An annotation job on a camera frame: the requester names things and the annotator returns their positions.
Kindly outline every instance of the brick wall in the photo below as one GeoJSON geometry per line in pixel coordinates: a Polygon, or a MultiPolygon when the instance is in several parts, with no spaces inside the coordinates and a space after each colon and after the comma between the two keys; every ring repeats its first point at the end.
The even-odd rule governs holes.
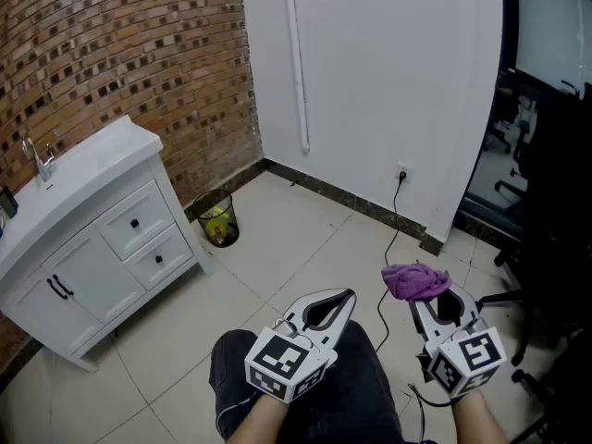
{"type": "Polygon", "coordinates": [[[60,155],[125,114],[160,136],[182,204],[262,156],[242,0],[0,0],[0,48],[13,191],[34,175],[23,134],[60,155]]]}

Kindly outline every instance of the faucet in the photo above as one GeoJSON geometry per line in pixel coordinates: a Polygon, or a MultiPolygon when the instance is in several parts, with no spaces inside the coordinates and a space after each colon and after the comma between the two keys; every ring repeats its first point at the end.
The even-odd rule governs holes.
{"type": "Polygon", "coordinates": [[[52,152],[49,152],[50,156],[49,156],[49,158],[47,158],[47,161],[45,161],[45,162],[42,161],[41,157],[37,153],[37,150],[35,149],[35,145],[33,144],[31,138],[23,136],[23,138],[22,138],[22,152],[24,154],[27,153],[27,151],[28,151],[27,150],[27,143],[33,149],[33,152],[35,153],[35,164],[37,165],[37,171],[39,171],[39,174],[41,175],[43,181],[49,180],[52,177],[50,167],[54,163],[54,154],[52,152]]]}

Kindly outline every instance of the cabinet door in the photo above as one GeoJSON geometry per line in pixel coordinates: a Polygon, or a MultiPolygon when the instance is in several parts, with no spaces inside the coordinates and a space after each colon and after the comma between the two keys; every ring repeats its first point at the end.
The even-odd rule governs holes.
{"type": "Polygon", "coordinates": [[[74,352],[103,325],[71,297],[57,288],[60,297],[47,282],[49,276],[41,268],[17,290],[9,305],[9,314],[24,327],[37,331],[67,351],[74,352]]]}
{"type": "Polygon", "coordinates": [[[104,324],[146,292],[92,225],[72,237],[43,268],[104,324]]]}

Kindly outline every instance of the drawer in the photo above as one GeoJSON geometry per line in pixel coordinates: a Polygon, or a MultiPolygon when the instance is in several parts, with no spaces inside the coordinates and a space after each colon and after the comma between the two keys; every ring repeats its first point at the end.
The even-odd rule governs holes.
{"type": "Polygon", "coordinates": [[[151,180],[92,223],[117,256],[125,260],[173,222],[156,181],[151,180]]]}
{"type": "Polygon", "coordinates": [[[147,290],[151,290],[192,256],[189,245],[174,224],[141,247],[124,265],[147,290]]]}

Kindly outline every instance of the cabinet handle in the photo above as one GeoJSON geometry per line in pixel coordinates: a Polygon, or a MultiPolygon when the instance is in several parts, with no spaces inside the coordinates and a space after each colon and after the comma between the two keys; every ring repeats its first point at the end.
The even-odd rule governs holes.
{"type": "Polygon", "coordinates": [[[68,296],[66,296],[66,294],[62,294],[61,292],[59,292],[58,290],[56,290],[56,287],[54,286],[54,284],[52,283],[51,279],[47,279],[47,282],[49,283],[49,286],[52,287],[52,290],[55,291],[55,294],[57,294],[60,298],[62,298],[63,300],[66,300],[68,298],[68,296]]]}
{"type": "Polygon", "coordinates": [[[57,275],[54,275],[54,280],[57,283],[57,286],[59,286],[62,290],[64,290],[67,294],[69,294],[70,296],[74,296],[74,291],[70,291],[68,288],[66,288],[62,283],[59,282],[59,279],[57,279],[57,275]]]}

